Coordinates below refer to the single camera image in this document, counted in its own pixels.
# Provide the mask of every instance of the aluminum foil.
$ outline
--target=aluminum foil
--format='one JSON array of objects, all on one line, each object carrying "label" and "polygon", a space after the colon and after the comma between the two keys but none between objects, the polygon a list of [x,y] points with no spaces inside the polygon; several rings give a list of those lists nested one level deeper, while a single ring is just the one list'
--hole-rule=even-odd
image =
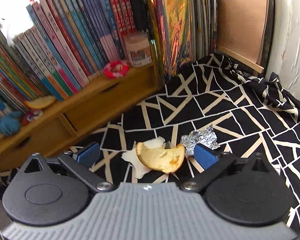
[{"label": "aluminum foil", "polygon": [[186,148],[188,156],[194,155],[194,147],[197,143],[202,143],[211,150],[217,149],[220,145],[217,143],[217,136],[210,125],[204,131],[194,130],[189,135],[181,136],[180,144]]}]

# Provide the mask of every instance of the shelf drawer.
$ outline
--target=shelf drawer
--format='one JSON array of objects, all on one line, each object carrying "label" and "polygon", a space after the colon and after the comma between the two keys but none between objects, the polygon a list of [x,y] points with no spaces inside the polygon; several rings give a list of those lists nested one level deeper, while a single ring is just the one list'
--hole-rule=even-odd
[{"label": "shelf drawer", "polygon": [[65,115],[79,134],[88,132],[155,92],[155,80],[154,68],[145,68],[134,75],[118,79],[117,83],[66,111]]},{"label": "shelf drawer", "polygon": [[39,152],[43,156],[50,150],[69,140],[72,135],[67,131],[59,118],[52,119],[43,126],[33,130],[18,144],[11,145],[0,154],[0,170],[5,171],[20,167],[28,156]]}]

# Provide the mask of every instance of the bookshelf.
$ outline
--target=bookshelf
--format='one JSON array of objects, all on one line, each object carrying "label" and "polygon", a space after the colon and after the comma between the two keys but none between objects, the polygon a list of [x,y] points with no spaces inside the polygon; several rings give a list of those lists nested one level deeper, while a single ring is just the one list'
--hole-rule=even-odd
[{"label": "bookshelf", "polygon": [[60,154],[155,93],[163,82],[156,62],[131,67],[120,79],[96,77],[78,94],[55,103],[39,119],[4,138],[0,142],[0,171],[19,167],[34,152],[45,157]]}]

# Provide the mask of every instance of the blue gripper pad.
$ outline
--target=blue gripper pad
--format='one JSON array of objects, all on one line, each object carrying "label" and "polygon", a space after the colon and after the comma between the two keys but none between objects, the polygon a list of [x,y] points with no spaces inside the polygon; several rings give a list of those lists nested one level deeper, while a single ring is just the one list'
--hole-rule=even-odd
[{"label": "blue gripper pad", "polygon": [[218,161],[216,152],[201,143],[196,144],[194,147],[194,159],[205,170]]}]

